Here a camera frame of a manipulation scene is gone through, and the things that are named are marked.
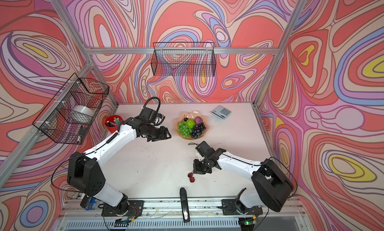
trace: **table surface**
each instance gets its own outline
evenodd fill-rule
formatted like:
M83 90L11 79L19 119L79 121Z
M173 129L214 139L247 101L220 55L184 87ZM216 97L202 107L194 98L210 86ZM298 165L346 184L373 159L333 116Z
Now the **table surface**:
M225 120L215 118L210 111L218 105L232 111ZM136 117L141 104L121 104L117 115L123 119ZM156 110L157 104L147 107ZM193 160L198 158L195 145L188 145L174 133L173 120L182 112L198 111L208 116L209 131L197 143L223 148L234 155L255 161L270 157L262 132L250 103L162 104L159 113L166 119L162 123L172 135L168 140L146 142L136 138L119 150L103 167L106 180L129 198L176 198L185 187L189 197L235 196L247 187L248 179L226 170L214 168L212 174L197 175L191 183L187 174L193 170Z

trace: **fruit bowl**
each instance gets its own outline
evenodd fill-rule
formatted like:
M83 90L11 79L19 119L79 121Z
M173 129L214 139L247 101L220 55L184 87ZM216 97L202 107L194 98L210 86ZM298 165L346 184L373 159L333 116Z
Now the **fruit bowl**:
M178 132L179 123L181 121L183 121L184 118L193 118L194 119L196 117L201 117L201 119L203 119L203 123L204 123L205 128L206 128L198 138L184 137L182 133ZM202 138L209 130L208 117L207 116L201 116L198 111L193 111L192 113L183 112L183 113L181 113L179 118L174 119L173 123L174 123L174 130L173 130L174 133L176 135L178 135L179 137L181 137L182 139L186 139L186 140L196 140L196 139Z

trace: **black wire basket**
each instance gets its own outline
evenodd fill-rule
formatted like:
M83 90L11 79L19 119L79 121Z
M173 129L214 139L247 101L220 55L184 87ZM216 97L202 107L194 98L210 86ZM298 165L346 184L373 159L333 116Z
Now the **black wire basket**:
M151 67L154 76L214 76L213 42L155 42Z
M107 84L92 78L77 77L72 83L48 118L36 121L49 104L33 121L33 125L55 143L82 144L109 92Z

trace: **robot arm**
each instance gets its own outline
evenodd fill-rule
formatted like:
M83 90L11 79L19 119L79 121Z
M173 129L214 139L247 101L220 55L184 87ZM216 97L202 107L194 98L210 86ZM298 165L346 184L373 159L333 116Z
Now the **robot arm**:
M145 137L147 142L171 138L166 127L159 127L165 118L158 113L160 100L158 99L156 111L146 108L148 101L139 116L119 123L118 130L95 147L70 156L67 183L83 192L86 198L94 197L105 202L108 210L117 216L127 213L128 198L106 182L101 168L109 158L136 137ZM253 182L255 189L243 189L238 200L235 200L236 208L241 214L262 204L279 212L293 189L292 183L270 159L264 162L246 160L221 148L215 151L206 142L200 143L196 149L204 159L194 160L194 173L212 173L212 168L216 167L233 171Z
M215 151L206 142L200 143L196 150L204 159L194 160L194 173L212 173L212 168L216 167L235 172L253 182L255 188L243 189L238 195L238 200L235 200L238 202L236 208L240 213L263 204L273 211L280 212L293 190L291 181L270 159L264 162L246 160L221 148Z
M101 168L117 151L136 137L146 137L147 142L171 138L166 127L158 127L165 117L145 105L139 116L119 123L118 130L95 147L84 153L75 152L70 156L67 183L88 197L110 205L109 208L118 216L127 213L127 195L106 182Z

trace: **colorful patterned wall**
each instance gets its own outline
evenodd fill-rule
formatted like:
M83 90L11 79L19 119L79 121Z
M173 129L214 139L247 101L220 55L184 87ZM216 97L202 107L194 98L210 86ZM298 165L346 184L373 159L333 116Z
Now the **colorful patterned wall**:
M272 55L229 55L214 77L153 76L151 55L94 55L119 103L253 101Z
M62 0L92 47L276 47L296 0ZM253 101L271 55L217 55L215 77L153 77L150 55L94 55L118 102Z
M0 165L31 128L31 123L74 72L84 65L73 40L48 0L0 0ZM104 102L84 144L63 145L42 136L0 189L0 231L48 230L73 193L50 186L56 166L76 150L100 141ZM66 185L65 168L55 174Z
M88 46L155 41L277 46L296 0L62 0Z
M384 0L310 0L258 108L315 230L384 230Z

